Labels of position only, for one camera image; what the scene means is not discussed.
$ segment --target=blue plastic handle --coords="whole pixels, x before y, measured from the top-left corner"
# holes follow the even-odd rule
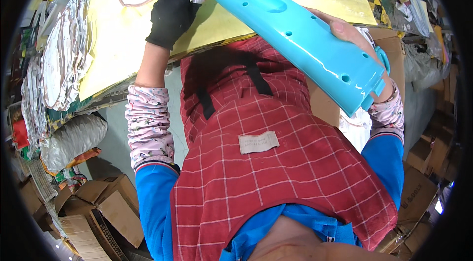
[[[389,59],[387,59],[386,52],[380,46],[375,47],[375,52],[378,58],[381,60],[386,68],[387,75],[391,73],[391,65],[389,65]]]
[[[348,116],[368,110],[385,83],[384,67],[292,0],[216,0],[334,100]]]

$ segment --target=gloved hand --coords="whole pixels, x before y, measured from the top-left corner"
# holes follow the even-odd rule
[[[157,0],[151,11],[153,27],[146,41],[172,50],[191,26],[200,6],[191,0]]]

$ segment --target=cardboard box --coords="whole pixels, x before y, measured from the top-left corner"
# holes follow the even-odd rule
[[[417,169],[419,172],[425,173],[429,164],[431,152],[432,149],[430,149],[430,142],[420,138],[409,151],[406,163]]]
[[[431,231],[432,226],[430,225],[430,223],[419,222],[416,228],[405,239],[404,244],[407,246],[407,248],[409,248],[412,253],[415,253],[417,249],[423,245]]]
[[[401,93],[401,100],[404,103],[405,79],[404,79],[404,56],[405,52],[401,40],[397,37],[397,32],[383,28],[369,28],[371,37],[376,45],[379,45],[389,59],[391,66],[390,77],[396,82]],[[307,79],[307,86],[310,92],[310,106],[312,114],[322,119],[328,124],[338,127],[340,125],[340,107],[330,99],[326,93],[317,85]]]
[[[442,135],[441,131],[447,131],[453,134],[455,121],[453,117],[445,112],[435,110],[433,116],[430,118],[429,127],[425,134],[436,137],[438,134]]]
[[[445,100],[444,100],[444,91],[436,91],[437,96],[436,96],[436,104],[435,104],[435,109],[438,111],[446,112],[446,106],[445,106]]]
[[[391,230],[375,248],[375,252],[391,253],[404,242],[405,234],[398,228]]]
[[[415,168],[405,164],[404,186],[398,213],[398,226],[408,235],[424,215],[438,187]]]
[[[437,91],[443,91],[445,89],[443,80],[440,80],[438,83],[434,84],[433,86],[430,86],[430,88]]]
[[[127,259],[110,229],[135,248],[144,239],[138,197],[126,175],[87,181],[74,195],[64,188],[54,203],[64,232],[86,261]]]
[[[452,67],[450,68],[450,102],[454,103],[455,102],[455,91],[456,91],[456,76],[458,75],[458,66],[455,64],[452,64]]]
[[[36,194],[33,180],[30,178],[20,186],[20,194],[30,215],[34,215],[43,205]]]
[[[444,79],[444,100],[450,102],[450,77]]]
[[[401,244],[391,253],[391,255],[399,258],[399,260],[407,261],[411,259],[413,253],[405,244]]]

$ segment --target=yellow board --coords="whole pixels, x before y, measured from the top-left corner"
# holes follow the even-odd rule
[[[367,0],[294,0],[348,22],[376,25]],[[135,74],[143,56],[145,38],[151,29],[150,2],[138,8],[123,7],[118,0],[90,0],[94,58],[79,87],[80,100]],[[171,55],[238,38],[253,31],[224,10],[215,0],[207,0],[191,28],[174,45]]]

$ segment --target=white plastic bag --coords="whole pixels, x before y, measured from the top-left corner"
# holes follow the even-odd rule
[[[80,115],[40,142],[41,158],[51,172],[58,172],[73,159],[98,146],[107,134],[107,122],[95,115]]]
[[[414,92],[419,92],[425,88],[433,86],[442,79],[442,75],[440,73],[440,68],[438,67],[438,65],[441,65],[440,60],[436,58],[431,59],[430,68],[427,74],[422,79],[412,82]]]
[[[404,77],[406,82],[422,80],[430,70],[430,55],[418,52],[417,44],[404,45]]]

